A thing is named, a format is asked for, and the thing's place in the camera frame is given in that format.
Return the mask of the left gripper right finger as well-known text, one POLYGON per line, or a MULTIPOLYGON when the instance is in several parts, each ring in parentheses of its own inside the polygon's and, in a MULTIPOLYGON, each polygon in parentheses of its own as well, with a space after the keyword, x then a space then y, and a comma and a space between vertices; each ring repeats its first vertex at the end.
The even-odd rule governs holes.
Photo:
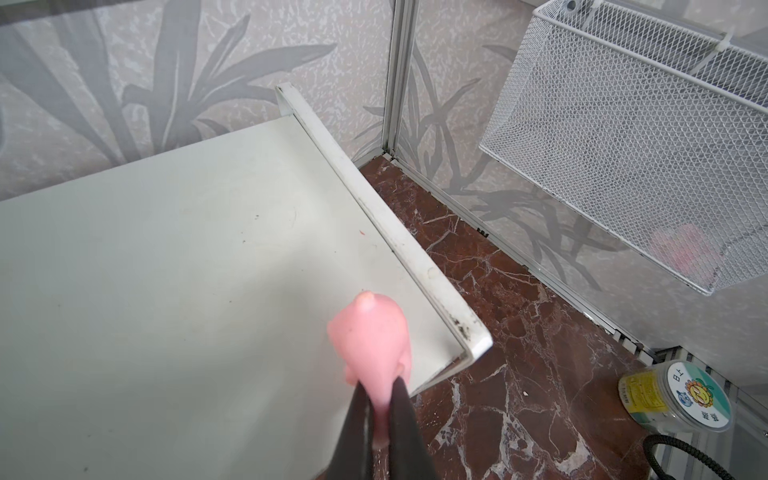
POLYGON ((397 377, 392 387, 388 452, 391 480, 438 479, 402 377, 397 377))

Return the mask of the pink pig toy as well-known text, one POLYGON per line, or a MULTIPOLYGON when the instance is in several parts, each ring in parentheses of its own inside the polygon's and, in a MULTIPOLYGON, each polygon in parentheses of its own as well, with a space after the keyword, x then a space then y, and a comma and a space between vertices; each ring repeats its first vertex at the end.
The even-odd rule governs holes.
POLYGON ((410 380, 412 351, 402 309, 388 296, 358 294, 328 324, 327 333, 345 364, 345 379, 360 383, 374 410, 373 447, 389 444, 389 409, 397 379, 410 380))

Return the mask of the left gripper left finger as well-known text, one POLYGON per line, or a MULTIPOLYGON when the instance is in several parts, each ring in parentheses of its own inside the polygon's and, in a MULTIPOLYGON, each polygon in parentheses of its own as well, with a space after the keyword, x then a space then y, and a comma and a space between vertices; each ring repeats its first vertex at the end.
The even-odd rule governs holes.
POLYGON ((373 478, 374 415, 364 386, 357 382, 325 480, 373 478))

